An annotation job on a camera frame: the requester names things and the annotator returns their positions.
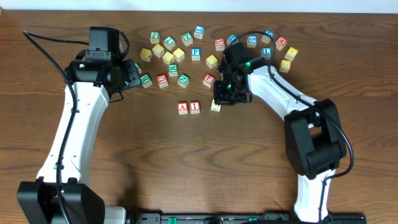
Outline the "red I block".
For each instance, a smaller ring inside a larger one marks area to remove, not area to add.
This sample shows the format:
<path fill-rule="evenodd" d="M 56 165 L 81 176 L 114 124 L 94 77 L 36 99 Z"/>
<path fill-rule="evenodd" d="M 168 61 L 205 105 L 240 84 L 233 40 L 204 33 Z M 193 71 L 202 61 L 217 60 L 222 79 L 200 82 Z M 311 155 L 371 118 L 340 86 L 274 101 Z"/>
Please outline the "red I block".
<path fill-rule="evenodd" d="M 200 113 L 200 102 L 199 101 L 190 102 L 190 113 L 191 114 Z"/>

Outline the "red A block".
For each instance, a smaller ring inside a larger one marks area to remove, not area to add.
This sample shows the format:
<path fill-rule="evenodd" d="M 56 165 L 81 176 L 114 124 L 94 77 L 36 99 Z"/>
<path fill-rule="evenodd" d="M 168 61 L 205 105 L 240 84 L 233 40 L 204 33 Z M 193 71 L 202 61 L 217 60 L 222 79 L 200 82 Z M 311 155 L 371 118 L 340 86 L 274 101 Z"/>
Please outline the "red A block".
<path fill-rule="evenodd" d="M 188 113 L 188 103 L 187 102 L 178 103 L 178 113 L 179 113 L 179 115 Z"/>

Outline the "blue 2 block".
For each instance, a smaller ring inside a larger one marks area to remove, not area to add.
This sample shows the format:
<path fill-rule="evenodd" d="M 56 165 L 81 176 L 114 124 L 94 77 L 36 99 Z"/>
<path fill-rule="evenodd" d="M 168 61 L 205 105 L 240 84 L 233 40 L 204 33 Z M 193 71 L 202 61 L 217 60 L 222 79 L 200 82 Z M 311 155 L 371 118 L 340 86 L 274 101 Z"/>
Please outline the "blue 2 block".
<path fill-rule="evenodd" d="M 211 102 L 211 110 L 216 111 L 216 112 L 220 112 L 220 110 L 221 110 L 221 105 L 217 105 L 215 103 L 214 99 L 212 99 L 212 102 Z"/>

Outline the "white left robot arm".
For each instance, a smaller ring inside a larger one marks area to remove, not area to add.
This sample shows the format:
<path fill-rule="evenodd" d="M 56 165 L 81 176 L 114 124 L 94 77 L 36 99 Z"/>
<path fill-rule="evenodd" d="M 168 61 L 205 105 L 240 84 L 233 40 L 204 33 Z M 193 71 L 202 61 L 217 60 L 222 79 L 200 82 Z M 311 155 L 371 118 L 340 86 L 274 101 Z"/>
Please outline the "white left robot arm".
<path fill-rule="evenodd" d="M 65 101 L 51 150 L 34 181 L 22 181 L 17 200 L 29 223 L 134 223 L 124 207 L 107 206 L 90 189 L 90 163 L 101 118 L 112 95 L 141 85 L 124 32 L 91 27 L 87 49 L 67 68 L 24 31 L 62 75 Z"/>

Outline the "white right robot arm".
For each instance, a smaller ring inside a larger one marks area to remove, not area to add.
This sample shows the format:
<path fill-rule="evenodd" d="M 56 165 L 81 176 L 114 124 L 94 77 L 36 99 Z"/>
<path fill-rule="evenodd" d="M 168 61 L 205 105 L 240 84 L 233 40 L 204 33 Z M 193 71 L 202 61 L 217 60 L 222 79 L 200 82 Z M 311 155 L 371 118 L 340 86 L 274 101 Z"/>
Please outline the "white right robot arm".
<path fill-rule="evenodd" d="M 214 84 L 217 105 L 264 100 L 283 120 L 285 150 L 298 174 L 294 212 L 302 222 L 324 222 L 329 184 L 346 155 L 336 105 L 318 101 L 286 82 L 264 58 L 252 58 L 241 43 L 223 51 L 218 71 L 223 79 Z"/>

